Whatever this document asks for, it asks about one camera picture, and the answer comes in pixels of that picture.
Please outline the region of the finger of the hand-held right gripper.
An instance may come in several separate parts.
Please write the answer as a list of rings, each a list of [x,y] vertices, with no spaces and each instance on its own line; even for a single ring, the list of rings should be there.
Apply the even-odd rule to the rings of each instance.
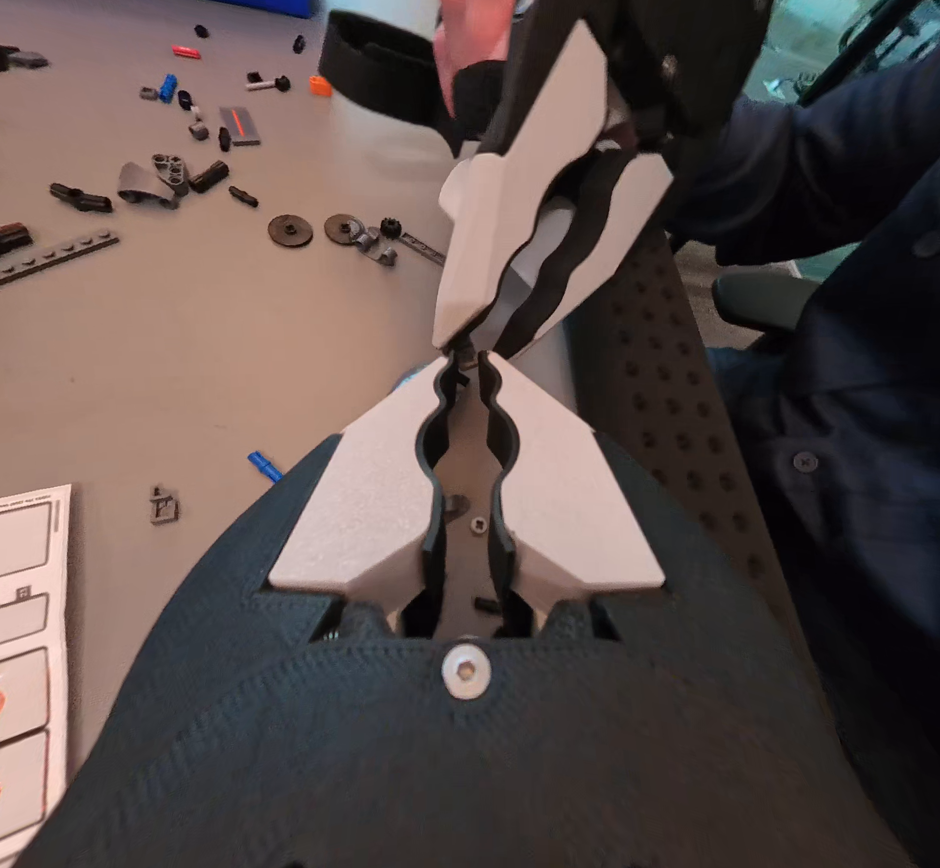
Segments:
[[[511,263],[523,298],[511,300],[494,340],[503,358],[523,353],[612,278],[673,182],[661,155],[612,149],[592,155],[579,176],[549,201]]]
[[[530,240],[552,181],[585,155],[605,123],[605,53],[580,19],[504,153],[479,149],[452,174],[461,190],[438,288],[431,343],[445,348],[496,301]]]

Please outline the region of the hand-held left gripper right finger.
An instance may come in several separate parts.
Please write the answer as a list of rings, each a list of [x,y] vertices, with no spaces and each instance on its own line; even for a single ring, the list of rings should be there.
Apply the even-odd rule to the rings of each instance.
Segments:
[[[502,631],[599,595],[655,591],[665,575],[596,432],[493,352],[478,357],[486,443],[500,465],[488,529]]]

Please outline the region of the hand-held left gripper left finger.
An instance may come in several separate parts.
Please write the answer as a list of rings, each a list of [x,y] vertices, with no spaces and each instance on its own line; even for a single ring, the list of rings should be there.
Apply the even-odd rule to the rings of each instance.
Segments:
[[[451,358],[402,382],[339,435],[268,575],[278,591],[335,595],[397,613],[429,638],[446,579],[445,494]]]

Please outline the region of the person's right forearm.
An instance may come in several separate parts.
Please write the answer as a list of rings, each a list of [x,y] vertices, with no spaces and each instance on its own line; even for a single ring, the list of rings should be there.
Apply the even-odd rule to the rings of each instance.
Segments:
[[[724,266],[822,254],[862,241],[938,156],[935,49],[808,108],[740,98],[665,228],[713,247]]]

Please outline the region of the dark grey lego plate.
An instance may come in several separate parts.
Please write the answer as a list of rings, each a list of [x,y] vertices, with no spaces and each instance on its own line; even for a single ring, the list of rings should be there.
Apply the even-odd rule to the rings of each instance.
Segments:
[[[436,264],[438,267],[443,267],[445,264],[446,256],[444,253],[437,251],[410,233],[403,232],[399,236],[398,242],[409,250],[417,252],[419,255],[424,257],[426,260],[429,260],[429,262]]]

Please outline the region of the grey lego tile red stripe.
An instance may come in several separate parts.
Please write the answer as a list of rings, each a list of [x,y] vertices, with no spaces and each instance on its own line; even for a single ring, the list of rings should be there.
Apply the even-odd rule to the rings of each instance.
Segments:
[[[245,107],[222,106],[219,108],[219,114],[222,125],[229,133],[232,146],[258,146],[261,144],[258,129],[249,110]]]

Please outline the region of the light grey curved lego panel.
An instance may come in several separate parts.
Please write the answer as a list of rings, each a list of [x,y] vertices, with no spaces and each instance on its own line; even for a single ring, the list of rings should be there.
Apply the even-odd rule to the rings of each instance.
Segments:
[[[119,172],[117,195],[128,204],[154,203],[169,211],[180,205],[180,197],[159,178],[156,170],[145,169],[133,161],[125,163]]]

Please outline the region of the long grey studded lego plate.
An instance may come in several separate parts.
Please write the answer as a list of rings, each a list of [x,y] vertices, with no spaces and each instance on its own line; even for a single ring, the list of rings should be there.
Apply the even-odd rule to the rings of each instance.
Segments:
[[[40,274],[53,267],[75,261],[89,254],[104,251],[122,241],[119,234],[100,230],[77,235],[52,246],[22,246],[1,258],[1,287]]]

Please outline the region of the black angled lego connector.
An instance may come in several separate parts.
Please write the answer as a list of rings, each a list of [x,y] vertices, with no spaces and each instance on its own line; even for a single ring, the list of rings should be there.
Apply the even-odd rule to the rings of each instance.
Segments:
[[[88,193],[80,188],[71,188],[59,182],[51,183],[49,192],[54,199],[81,213],[113,214],[114,212],[113,203],[107,196]]]

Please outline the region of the person's right hand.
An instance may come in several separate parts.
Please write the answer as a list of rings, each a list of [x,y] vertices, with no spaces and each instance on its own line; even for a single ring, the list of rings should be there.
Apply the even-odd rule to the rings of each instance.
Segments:
[[[440,0],[432,50],[444,104],[454,108],[454,81],[464,68],[507,58],[517,0]]]

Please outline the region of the sticker sheet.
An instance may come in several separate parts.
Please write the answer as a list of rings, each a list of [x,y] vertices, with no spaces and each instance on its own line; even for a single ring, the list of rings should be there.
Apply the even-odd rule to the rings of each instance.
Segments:
[[[72,487],[1,499],[1,865],[67,786],[66,634]]]

